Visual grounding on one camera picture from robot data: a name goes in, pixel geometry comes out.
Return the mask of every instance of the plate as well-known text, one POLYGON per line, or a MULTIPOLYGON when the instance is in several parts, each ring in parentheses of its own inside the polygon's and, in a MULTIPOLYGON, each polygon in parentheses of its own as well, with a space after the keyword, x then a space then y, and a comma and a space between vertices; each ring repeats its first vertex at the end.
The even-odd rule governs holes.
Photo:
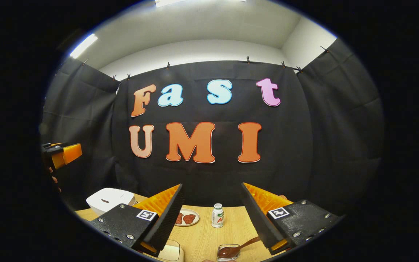
POLYGON ((193 211, 191 209, 181 209, 180 212, 183 214, 183 216, 182 216, 182 224, 181 225, 174 224, 174 225, 176 225, 178 227, 189 227, 191 225, 195 225, 200 220, 200 215, 197 212, 195 212, 195 211, 193 211), (183 220, 183 217, 186 216, 186 215, 190 215, 190 214, 195 215, 195 219, 193 220, 193 223, 186 225, 185 224, 185 221, 183 220))

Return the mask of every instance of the meat slice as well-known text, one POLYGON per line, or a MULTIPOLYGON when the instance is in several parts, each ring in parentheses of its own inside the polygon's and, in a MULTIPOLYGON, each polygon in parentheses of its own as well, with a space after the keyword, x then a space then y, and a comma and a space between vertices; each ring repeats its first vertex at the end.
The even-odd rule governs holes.
POLYGON ((179 215, 177 216, 177 220, 176 220, 176 224, 177 225, 181 225, 182 224, 182 213, 179 213, 179 215))
POLYGON ((183 216, 183 220, 185 222, 186 225, 193 223, 193 220, 195 220, 195 215, 190 214, 190 215, 185 215, 183 216))

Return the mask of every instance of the orange letter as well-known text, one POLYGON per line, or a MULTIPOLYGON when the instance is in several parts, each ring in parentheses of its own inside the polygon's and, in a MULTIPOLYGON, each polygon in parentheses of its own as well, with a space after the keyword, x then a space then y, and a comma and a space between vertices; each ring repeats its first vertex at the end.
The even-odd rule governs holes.
POLYGON ((261 125, 258 123, 241 123, 239 130, 242 131, 242 153, 238 157, 241 163, 258 162, 261 156, 258 151, 258 131, 261 125))
POLYGON ((149 85, 133 93, 133 95, 135 96, 135 102, 133 103, 132 114, 130 114, 133 118, 135 116, 139 116, 145 113, 143 104, 145 104, 145 106, 148 106, 148 103, 150 103, 150 93, 154 93, 155 91, 156 91, 156 85, 149 85))
POLYGON ((135 156, 146 159, 151 155, 151 132, 155 129, 154 126, 147 124, 143 126, 143 132, 145 132, 145 149, 140 149, 138 146, 138 131, 140 131, 140 126, 131 126, 128 128, 130 131, 130 146, 132 147, 132 152, 135 156))
POLYGON ((216 126, 213 123, 199 123, 191 138, 188 138, 187 132, 181 123, 169 123, 166 125, 169 131, 169 153, 166 159, 169 161, 180 161, 181 156, 177 152, 179 147, 185 161, 190 160, 193 151, 196 148, 196 154, 193 161, 197 163, 213 163, 215 158, 211 151, 211 135, 216 126))

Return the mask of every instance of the wooden spoon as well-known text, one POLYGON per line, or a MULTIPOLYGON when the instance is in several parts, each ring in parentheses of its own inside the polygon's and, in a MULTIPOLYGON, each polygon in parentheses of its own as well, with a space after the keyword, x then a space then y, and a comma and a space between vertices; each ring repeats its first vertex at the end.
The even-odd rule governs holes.
POLYGON ((257 241, 260 240, 260 237, 255 237, 252 238, 251 240, 248 240, 245 244, 239 246, 239 247, 223 247, 219 252, 218 252, 218 257, 220 258, 229 258, 229 257, 235 257, 238 252, 240 251, 240 249, 242 249, 243 247, 246 247, 248 245, 251 245, 257 241))

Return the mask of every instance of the wooden table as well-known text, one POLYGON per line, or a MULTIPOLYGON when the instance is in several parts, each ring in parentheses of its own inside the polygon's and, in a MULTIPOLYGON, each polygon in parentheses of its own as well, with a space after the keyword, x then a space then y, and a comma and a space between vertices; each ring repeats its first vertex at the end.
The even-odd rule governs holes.
MULTIPOLYGON (((135 194, 135 199, 141 202, 146 199, 135 194)), ((183 205, 183 209, 191 209, 200 215, 200 220, 190 227, 174 226, 169 236, 170 240, 178 242, 184 250, 187 262, 201 262, 205 259, 216 261, 218 246, 222 244, 239 244, 258 236, 251 223, 245 207, 223 207, 224 226, 218 229, 211 226, 212 207, 194 207, 183 205)), ((91 221, 98 217, 92 209, 75 211, 78 216, 91 221)), ((244 247, 240 252, 238 262, 259 262, 273 257, 261 241, 244 247)))

